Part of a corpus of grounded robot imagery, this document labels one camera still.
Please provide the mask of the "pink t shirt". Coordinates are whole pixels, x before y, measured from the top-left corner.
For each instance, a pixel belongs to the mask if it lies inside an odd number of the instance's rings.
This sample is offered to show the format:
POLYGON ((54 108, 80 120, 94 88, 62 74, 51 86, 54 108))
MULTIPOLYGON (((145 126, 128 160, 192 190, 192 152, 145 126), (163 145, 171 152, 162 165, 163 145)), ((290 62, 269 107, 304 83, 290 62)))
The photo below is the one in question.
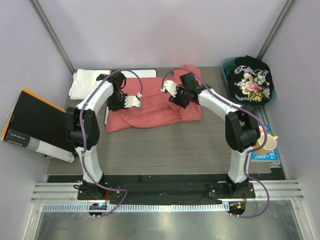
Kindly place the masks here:
POLYGON ((178 122, 187 123, 202 119, 201 107, 191 102, 182 108, 169 101, 169 93, 161 92, 161 77, 143 77, 143 93, 139 108, 108 111, 106 132, 112 133, 131 127, 154 128, 178 122))

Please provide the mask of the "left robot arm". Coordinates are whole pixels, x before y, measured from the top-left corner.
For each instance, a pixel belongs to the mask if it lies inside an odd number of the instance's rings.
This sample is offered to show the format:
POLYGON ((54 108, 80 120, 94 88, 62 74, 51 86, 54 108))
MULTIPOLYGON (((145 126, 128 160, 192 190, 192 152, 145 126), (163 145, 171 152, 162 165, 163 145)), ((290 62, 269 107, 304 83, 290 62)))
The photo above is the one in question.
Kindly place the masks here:
POLYGON ((112 111, 128 109, 130 96, 122 92, 127 78, 120 70, 98 75, 92 90, 75 107, 65 110, 66 138, 74 147, 81 161, 83 177, 80 191, 88 191, 100 200, 110 190, 105 185, 104 173, 99 164, 97 144, 100 128, 97 113, 104 103, 111 104, 112 111))

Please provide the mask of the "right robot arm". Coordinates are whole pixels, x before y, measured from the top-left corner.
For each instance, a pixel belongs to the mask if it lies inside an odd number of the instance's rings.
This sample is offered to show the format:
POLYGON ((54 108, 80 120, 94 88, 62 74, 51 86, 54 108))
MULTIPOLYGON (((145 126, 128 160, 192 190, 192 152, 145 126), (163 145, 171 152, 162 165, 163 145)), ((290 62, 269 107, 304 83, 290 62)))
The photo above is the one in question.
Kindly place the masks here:
POLYGON ((225 190, 230 197, 243 196, 249 186, 250 154, 261 136, 253 108, 232 103, 207 84, 199 84, 192 73, 182 75, 180 81, 181 84, 177 84, 172 80, 164 80, 161 91, 170 94, 171 103, 184 109, 190 103, 196 103, 224 121, 225 140, 231 148, 225 190))

